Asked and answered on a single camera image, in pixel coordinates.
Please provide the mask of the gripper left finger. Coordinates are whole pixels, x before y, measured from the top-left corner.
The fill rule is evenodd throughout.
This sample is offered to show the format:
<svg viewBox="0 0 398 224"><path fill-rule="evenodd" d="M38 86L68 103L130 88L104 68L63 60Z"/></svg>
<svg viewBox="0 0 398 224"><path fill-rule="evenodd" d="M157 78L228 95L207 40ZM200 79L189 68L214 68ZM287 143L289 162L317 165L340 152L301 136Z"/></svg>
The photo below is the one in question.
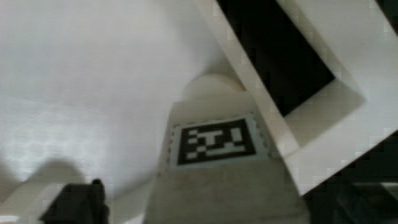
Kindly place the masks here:
<svg viewBox="0 0 398 224"><path fill-rule="evenodd" d="M68 184L42 215L45 224L109 224L106 185L100 179L90 184Z"/></svg>

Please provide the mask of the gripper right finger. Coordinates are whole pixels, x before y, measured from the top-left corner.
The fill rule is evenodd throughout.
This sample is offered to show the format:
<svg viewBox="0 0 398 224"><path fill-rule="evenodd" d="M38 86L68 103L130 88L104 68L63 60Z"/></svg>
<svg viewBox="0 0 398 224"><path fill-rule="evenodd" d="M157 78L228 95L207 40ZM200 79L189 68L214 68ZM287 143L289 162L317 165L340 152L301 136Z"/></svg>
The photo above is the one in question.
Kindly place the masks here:
<svg viewBox="0 0 398 224"><path fill-rule="evenodd" d="M335 175L305 194L312 224L398 224L398 198L384 187L393 176Z"/></svg>

